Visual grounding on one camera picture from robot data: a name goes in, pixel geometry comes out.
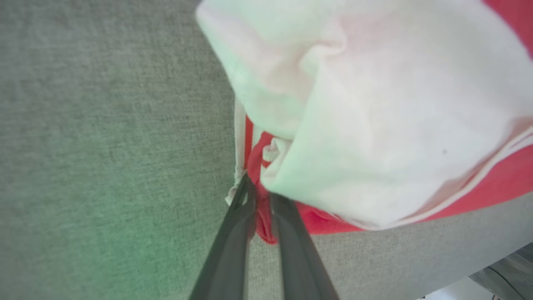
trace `red fabric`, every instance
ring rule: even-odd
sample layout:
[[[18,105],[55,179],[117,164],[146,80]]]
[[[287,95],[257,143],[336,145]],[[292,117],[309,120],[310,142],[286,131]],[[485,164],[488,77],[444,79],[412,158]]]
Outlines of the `red fabric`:
[[[252,145],[254,139],[254,123],[250,121],[246,115],[246,122],[244,125],[244,170],[248,169],[248,158],[252,152]]]
[[[513,28],[533,58],[533,1],[486,0],[485,3]]]
[[[515,30],[533,57],[533,18],[530,17],[533,15],[533,1],[487,0],[486,3]],[[247,162],[248,175],[257,188],[256,232],[265,242],[275,244],[277,240],[270,230],[269,193],[260,182],[261,165],[264,167],[269,165],[262,160],[263,147],[270,145],[271,140],[272,135],[264,132],[260,141],[251,150]],[[422,222],[493,206],[531,191],[533,191],[533,146],[521,149],[496,164],[469,194]],[[314,207],[299,202],[297,207],[310,234],[362,230]]]

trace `white fabric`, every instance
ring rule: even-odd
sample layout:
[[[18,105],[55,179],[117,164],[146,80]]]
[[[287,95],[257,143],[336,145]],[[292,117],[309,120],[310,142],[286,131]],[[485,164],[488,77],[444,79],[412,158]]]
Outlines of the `white fabric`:
[[[533,67],[468,0],[204,0],[198,21],[279,155],[270,191],[387,228],[533,115]]]
[[[235,179],[234,185],[228,192],[228,195],[224,198],[224,201],[230,206],[239,183],[243,175],[246,173],[244,169],[244,143],[246,134],[246,113],[243,105],[239,101],[235,101],[233,124],[235,128],[235,173],[233,175]]]
[[[533,145],[533,127],[530,127],[528,130],[524,131],[522,134],[512,139],[509,143],[506,143],[505,146],[502,147],[502,149],[500,149],[496,153],[496,155],[491,157],[491,159],[483,166],[483,168],[478,173],[475,174],[475,176],[469,181],[469,183],[465,187],[461,188],[457,193],[454,193],[451,197],[448,197],[446,198],[446,200],[439,202],[435,207],[427,211],[422,211],[418,214],[414,214],[413,216],[409,216],[409,217],[403,218],[402,220],[392,222],[390,224],[382,225],[382,226],[365,224],[364,222],[360,222],[356,219],[351,219],[350,217],[344,217],[344,219],[350,222],[351,224],[364,230],[383,230],[383,229],[389,229],[389,228],[394,228],[394,227],[398,227],[402,225],[420,222],[426,218],[431,217],[437,212],[442,211],[443,209],[452,205],[455,201],[459,200],[460,198],[464,197],[466,194],[471,192],[484,179],[484,177],[487,176],[489,171],[498,162],[518,152],[520,149],[523,149],[531,145]]]

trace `gray fabric surface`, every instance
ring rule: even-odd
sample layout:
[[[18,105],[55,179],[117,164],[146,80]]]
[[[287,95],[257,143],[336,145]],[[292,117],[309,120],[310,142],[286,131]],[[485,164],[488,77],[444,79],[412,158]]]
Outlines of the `gray fabric surface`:
[[[0,298],[185,299],[225,214],[233,94],[194,1],[0,1]],[[533,239],[531,196],[314,237],[343,299],[413,300]],[[254,238],[250,299],[280,299]]]

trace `floor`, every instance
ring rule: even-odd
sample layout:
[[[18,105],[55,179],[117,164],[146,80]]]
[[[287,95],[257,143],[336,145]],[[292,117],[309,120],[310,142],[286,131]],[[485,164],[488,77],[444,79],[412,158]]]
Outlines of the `floor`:
[[[466,277],[427,295],[425,300],[492,300],[493,294]]]

